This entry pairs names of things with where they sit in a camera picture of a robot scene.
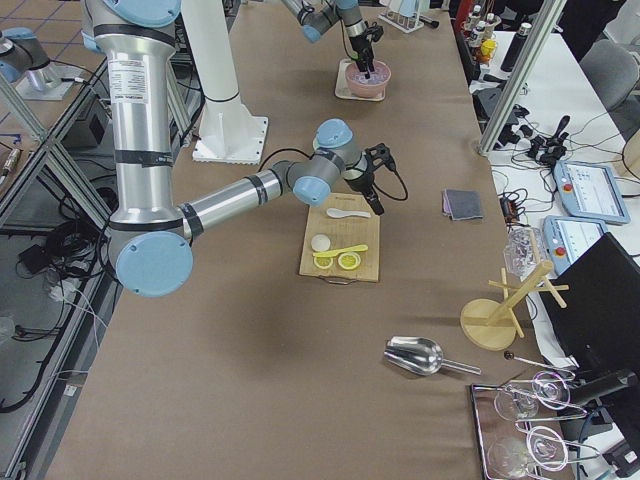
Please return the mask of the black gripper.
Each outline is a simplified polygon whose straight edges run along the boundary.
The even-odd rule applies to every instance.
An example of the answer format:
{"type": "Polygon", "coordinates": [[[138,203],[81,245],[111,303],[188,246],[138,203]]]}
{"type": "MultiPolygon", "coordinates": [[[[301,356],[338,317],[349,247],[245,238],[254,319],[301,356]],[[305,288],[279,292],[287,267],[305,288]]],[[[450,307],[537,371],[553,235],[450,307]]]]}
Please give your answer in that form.
{"type": "Polygon", "coordinates": [[[377,216],[384,213],[384,207],[373,187],[375,175],[371,170],[349,168],[344,172],[344,180],[353,191],[367,196],[367,203],[377,216]]]}
{"type": "Polygon", "coordinates": [[[370,79],[374,68],[374,50],[372,47],[372,34],[364,32],[358,35],[348,34],[349,42],[356,55],[355,63],[360,72],[365,73],[365,78],[370,79]]]}

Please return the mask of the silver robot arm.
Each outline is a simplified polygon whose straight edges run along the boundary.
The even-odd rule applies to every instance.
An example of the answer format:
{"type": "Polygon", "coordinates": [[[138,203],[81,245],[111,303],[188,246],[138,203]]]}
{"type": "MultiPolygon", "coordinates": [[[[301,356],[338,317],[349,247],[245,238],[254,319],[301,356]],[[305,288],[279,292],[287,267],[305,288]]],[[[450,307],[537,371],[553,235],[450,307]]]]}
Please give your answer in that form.
{"type": "Polygon", "coordinates": [[[241,101],[223,6],[218,1],[86,1],[82,35],[108,63],[119,206],[109,254],[120,283],[144,297],[180,288],[193,266],[190,241],[206,229],[286,193],[318,206],[344,180],[376,213],[370,153],[340,119],[323,122],[304,162],[281,161],[198,200],[175,204],[167,73],[182,21],[204,96],[195,158],[255,163],[268,121],[241,101]]]}
{"type": "Polygon", "coordinates": [[[356,0],[328,1],[316,8],[308,1],[286,0],[283,4],[297,19],[307,40],[315,43],[335,24],[342,23],[349,37],[355,56],[352,60],[367,79],[375,71],[372,44],[383,35],[383,27],[377,22],[369,23],[362,17],[356,0]]]}

